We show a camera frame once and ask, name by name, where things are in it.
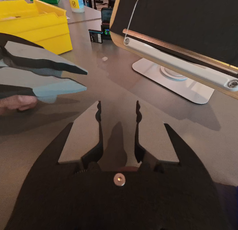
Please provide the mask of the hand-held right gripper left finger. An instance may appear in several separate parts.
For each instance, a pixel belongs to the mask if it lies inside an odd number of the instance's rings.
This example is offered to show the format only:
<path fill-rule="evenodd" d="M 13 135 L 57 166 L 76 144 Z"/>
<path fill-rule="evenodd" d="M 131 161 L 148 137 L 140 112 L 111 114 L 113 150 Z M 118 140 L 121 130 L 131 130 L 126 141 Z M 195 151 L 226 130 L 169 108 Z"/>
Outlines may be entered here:
<path fill-rule="evenodd" d="M 88 168 L 91 162 L 101 159 L 103 152 L 101 101 L 96 101 L 74 120 L 58 163 Z"/>

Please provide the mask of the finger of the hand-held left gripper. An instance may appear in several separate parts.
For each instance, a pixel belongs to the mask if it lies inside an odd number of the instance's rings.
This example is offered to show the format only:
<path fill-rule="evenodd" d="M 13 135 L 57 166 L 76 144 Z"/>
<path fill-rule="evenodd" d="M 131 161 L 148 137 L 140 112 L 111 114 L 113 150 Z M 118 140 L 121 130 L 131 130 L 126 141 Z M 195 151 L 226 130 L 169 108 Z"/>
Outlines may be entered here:
<path fill-rule="evenodd" d="M 78 93 L 86 89 L 86 86 L 68 78 L 41 76 L 10 67 L 0 69 L 0 99 L 22 95 L 37 97 L 44 103 L 54 103 L 58 95 Z"/>
<path fill-rule="evenodd" d="M 88 71 L 84 68 L 43 48 L 7 41 L 4 51 L 14 64 L 21 67 L 49 68 L 81 75 L 88 74 Z"/>

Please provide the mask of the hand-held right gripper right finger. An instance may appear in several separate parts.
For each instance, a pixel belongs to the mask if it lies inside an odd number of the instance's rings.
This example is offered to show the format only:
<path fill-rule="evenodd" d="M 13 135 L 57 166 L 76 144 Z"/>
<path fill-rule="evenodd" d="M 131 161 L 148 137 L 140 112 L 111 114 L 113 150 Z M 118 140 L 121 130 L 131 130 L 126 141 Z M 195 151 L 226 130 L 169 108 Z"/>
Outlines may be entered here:
<path fill-rule="evenodd" d="M 134 154 L 138 163 L 179 163 L 165 123 L 139 101 L 136 102 Z"/>

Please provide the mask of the yellow plastic bin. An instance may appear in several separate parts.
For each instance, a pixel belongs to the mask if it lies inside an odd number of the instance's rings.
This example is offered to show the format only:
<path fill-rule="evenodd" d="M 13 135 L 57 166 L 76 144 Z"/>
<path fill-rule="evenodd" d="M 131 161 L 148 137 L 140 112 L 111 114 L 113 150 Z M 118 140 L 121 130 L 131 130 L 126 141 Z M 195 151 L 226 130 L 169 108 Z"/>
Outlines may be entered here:
<path fill-rule="evenodd" d="M 0 32 L 33 42 L 56 55 L 73 49 L 66 10 L 40 0 L 1 1 Z"/>

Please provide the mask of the black battery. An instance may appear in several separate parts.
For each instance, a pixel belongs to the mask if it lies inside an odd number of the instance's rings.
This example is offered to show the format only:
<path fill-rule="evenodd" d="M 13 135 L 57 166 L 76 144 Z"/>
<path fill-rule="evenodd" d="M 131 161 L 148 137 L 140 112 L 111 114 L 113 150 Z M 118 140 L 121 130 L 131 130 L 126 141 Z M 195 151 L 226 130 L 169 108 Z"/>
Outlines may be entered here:
<path fill-rule="evenodd" d="M 93 43 L 103 43 L 103 32 L 99 30 L 89 29 L 90 40 Z"/>

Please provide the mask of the disinfectant wipes canister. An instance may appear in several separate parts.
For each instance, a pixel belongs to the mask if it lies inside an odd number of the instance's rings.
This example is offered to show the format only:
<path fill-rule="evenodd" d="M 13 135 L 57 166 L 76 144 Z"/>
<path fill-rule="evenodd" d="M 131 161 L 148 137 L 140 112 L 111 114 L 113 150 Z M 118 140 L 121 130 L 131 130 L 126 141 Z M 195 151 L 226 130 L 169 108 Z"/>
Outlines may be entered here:
<path fill-rule="evenodd" d="M 85 11 L 83 0 L 69 0 L 69 2 L 72 12 L 83 13 Z"/>

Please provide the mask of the white stand base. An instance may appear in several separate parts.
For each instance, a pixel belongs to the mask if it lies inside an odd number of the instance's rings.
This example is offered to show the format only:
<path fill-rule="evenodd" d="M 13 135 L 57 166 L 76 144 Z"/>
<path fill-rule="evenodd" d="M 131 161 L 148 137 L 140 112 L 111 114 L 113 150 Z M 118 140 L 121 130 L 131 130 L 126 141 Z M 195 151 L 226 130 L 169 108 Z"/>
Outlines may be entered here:
<path fill-rule="evenodd" d="M 214 89 L 145 58 L 132 65 L 137 73 L 195 103 L 206 104 Z"/>

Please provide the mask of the black battery charger case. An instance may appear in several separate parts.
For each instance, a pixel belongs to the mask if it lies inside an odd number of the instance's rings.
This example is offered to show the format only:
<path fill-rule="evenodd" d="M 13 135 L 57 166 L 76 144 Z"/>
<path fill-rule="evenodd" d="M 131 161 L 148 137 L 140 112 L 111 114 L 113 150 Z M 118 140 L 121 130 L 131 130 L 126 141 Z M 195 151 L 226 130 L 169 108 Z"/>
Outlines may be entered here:
<path fill-rule="evenodd" d="M 112 8 L 102 8 L 101 9 L 101 31 L 104 40 L 111 40 L 110 34 L 110 20 L 112 16 Z"/>

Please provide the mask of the black board book stand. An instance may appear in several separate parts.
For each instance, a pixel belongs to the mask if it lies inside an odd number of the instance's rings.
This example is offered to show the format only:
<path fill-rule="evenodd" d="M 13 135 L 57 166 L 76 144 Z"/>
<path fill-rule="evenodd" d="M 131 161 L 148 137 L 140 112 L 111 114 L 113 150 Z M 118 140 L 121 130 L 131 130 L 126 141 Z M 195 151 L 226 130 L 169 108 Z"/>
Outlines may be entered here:
<path fill-rule="evenodd" d="M 113 42 L 176 73 L 238 99 L 238 0 L 115 0 Z"/>

